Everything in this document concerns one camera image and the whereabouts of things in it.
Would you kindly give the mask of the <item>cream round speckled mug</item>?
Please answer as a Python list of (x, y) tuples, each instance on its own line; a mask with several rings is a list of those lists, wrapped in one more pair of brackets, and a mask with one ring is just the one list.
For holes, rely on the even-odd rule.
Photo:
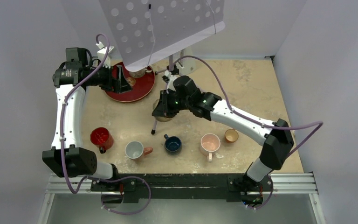
[(170, 105), (169, 100), (156, 99), (152, 106), (152, 116), (159, 122), (168, 122), (172, 120), (177, 111)]

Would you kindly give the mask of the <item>small orange cup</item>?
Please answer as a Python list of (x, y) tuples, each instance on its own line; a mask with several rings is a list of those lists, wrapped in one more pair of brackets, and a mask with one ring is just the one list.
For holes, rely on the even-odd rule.
[(225, 131), (224, 139), (227, 143), (234, 143), (238, 140), (239, 134), (235, 129), (228, 129)]

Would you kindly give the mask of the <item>red mug black handle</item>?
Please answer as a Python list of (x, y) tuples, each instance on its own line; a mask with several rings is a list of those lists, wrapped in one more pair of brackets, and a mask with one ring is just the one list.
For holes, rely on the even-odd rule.
[(106, 153), (114, 144), (112, 135), (105, 127), (94, 129), (90, 134), (90, 141), (99, 149), (101, 154)]

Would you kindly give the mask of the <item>tall white floral mug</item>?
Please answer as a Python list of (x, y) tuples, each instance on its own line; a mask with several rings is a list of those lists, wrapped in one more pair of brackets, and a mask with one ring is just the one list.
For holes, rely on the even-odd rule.
[(147, 68), (144, 68), (142, 70), (138, 70), (138, 71), (129, 71), (129, 75), (132, 78), (141, 78), (143, 77), (147, 72), (149, 72), (149, 70)]

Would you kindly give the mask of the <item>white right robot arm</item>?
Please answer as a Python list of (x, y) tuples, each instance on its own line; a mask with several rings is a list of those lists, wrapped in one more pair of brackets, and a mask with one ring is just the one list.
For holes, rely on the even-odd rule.
[(244, 112), (214, 93), (202, 92), (189, 76), (164, 75), (162, 79), (167, 89), (160, 92), (152, 116), (172, 119), (188, 110), (198, 118), (227, 125), (262, 147), (260, 156), (243, 177), (247, 189), (256, 189), (264, 176), (282, 168), (294, 145), (285, 120), (271, 121)]

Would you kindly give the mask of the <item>pink dotted mug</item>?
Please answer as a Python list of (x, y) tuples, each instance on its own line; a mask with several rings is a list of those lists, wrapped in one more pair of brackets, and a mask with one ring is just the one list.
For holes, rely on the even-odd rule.
[(125, 147), (125, 155), (131, 160), (138, 160), (153, 152), (152, 147), (144, 147), (139, 141), (131, 141)]

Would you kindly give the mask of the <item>blue ribbed mug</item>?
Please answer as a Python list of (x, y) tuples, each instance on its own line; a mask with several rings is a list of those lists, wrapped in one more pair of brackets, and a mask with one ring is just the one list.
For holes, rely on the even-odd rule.
[(164, 135), (164, 148), (168, 154), (178, 154), (182, 149), (182, 142), (177, 136)]

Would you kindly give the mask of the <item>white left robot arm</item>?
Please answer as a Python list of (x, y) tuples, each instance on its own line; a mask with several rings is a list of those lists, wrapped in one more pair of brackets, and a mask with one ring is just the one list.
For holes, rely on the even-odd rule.
[(124, 77), (123, 67), (112, 67), (109, 54), (113, 46), (97, 44), (96, 57), (85, 48), (67, 48), (66, 61), (53, 74), (57, 97), (57, 120), (51, 148), (42, 152), (43, 162), (58, 177), (91, 176), (102, 179), (109, 191), (120, 186), (114, 166), (99, 162), (96, 154), (83, 147), (81, 121), (83, 104), (89, 86), (117, 94), (132, 87)]

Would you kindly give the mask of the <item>pale pink gradient mug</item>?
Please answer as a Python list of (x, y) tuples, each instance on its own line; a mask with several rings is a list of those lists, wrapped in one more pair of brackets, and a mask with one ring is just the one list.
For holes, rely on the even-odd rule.
[(220, 139), (213, 133), (207, 133), (201, 137), (199, 151), (208, 162), (212, 162), (213, 156), (220, 148)]

